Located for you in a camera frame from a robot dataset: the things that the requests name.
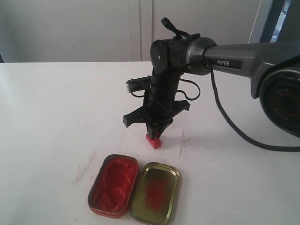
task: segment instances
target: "gold tin lid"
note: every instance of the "gold tin lid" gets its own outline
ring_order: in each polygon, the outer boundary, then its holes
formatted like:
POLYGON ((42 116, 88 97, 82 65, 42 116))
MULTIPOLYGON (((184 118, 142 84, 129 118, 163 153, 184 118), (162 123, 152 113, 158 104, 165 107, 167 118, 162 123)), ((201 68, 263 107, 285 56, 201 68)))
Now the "gold tin lid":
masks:
POLYGON ((173 214, 180 173, 172 166, 148 163, 130 204, 130 214, 142 223, 167 224, 173 214))

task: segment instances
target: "red powder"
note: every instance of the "red powder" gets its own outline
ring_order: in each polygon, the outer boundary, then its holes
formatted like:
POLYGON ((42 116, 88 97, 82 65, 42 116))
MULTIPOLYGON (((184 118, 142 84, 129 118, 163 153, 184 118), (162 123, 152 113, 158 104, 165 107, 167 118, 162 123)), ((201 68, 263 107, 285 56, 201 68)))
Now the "red powder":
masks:
POLYGON ((169 194, 166 191, 166 180, 150 180, 146 186, 147 207, 154 211, 164 210, 169 201, 169 194))
POLYGON ((138 164, 128 158, 113 157, 104 166, 92 196, 93 207, 120 212, 127 204, 138 164))

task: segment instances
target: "open tin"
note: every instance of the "open tin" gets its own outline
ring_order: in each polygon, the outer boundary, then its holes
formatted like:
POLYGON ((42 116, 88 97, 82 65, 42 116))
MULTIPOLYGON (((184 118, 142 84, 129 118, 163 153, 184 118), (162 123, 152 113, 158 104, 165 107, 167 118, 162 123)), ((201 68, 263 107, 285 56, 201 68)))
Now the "open tin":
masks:
POLYGON ((130 206, 132 217, 139 222, 167 224, 174 212, 180 173, 169 165, 148 163, 135 188, 138 167, 135 158, 108 156, 89 193, 90 209, 102 216, 119 218, 130 206))

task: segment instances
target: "red smudge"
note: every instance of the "red smudge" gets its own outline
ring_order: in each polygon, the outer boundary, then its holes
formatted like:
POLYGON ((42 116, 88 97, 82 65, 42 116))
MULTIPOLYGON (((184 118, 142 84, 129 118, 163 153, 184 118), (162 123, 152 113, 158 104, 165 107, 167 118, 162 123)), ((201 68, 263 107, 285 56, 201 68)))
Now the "red smudge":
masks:
POLYGON ((163 211, 166 203, 169 201, 169 195, 166 190, 166 180, 150 180, 146 186, 147 207, 154 211, 163 211))
POLYGON ((138 164, 128 158, 113 157, 104 166, 92 195, 93 208, 120 212, 126 206, 138 164))

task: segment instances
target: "red pigment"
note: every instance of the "red pigment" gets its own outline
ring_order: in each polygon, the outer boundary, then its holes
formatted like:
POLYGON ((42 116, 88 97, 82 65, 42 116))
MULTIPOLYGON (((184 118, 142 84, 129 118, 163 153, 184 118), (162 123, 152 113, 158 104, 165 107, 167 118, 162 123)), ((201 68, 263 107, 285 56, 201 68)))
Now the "red pigment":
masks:
POLYGON ((138 164, 128 158, 113 157, 104 166, 92 196, 93 207, 120 212, 127 204, 138 164))
POLYGON ((146 186, 147 207, 154 211, 163 211, 169 201, 166 180, 150 180, 146 186))

